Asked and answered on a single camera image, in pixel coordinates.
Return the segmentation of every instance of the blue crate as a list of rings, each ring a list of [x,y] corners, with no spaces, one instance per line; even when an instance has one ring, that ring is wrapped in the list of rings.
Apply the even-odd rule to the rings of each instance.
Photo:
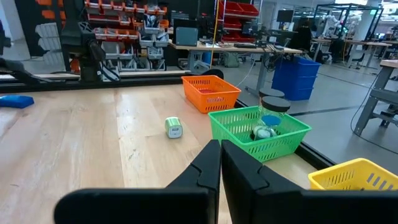
[[[274,86],[285,86],[285,88],[290,89],[305,89],[305,88],[313,88],[313,84],[315,83],[315,79],[317,77],[274,77],[272,80],[272,88]]]
[[[284,92],[285,99],[290,101],[309,100],[313,90],[313,88],[290,89],[285,86],[272,86],[272,88]]]
[[[320,63],[303,57],[294,57],[293,61],[279,60],[275,66],[274,77],[314,77],[318,73]]]

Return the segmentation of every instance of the yellow basket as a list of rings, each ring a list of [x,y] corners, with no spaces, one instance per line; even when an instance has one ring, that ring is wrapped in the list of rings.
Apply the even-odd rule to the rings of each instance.
[[[353,159],[308,175],[313,190],[396,190],[398,177],[367,159]]]

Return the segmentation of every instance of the glass jar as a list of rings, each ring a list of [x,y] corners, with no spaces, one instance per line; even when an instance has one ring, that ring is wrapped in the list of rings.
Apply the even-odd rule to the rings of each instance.
[[[272,88],[261,88],[259,90],[259,106],[261,106],[261,100],[265,96],[274,96],[278,98],[285,98],[285,93],[280,90],[275,90]]]
[[[277,135],[275,128],[282,122],[286,111],[290,109],[290,102],[274,96],[265,96],[261,98],[259,109],[260,118],[250,133],[254,141]]]

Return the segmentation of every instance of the orange bin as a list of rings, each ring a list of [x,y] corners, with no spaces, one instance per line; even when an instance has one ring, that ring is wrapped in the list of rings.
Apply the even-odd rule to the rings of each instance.
[[[216,75],[182,77],[185,96],[201,113],[234,108],[240,89]]]

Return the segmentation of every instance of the blue lid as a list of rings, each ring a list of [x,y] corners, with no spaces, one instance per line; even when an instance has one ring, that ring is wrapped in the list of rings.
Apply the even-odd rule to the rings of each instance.
[[[278,126],[281,122],[280,118],[274,115],[264,115],[261,120],[266,126]]]

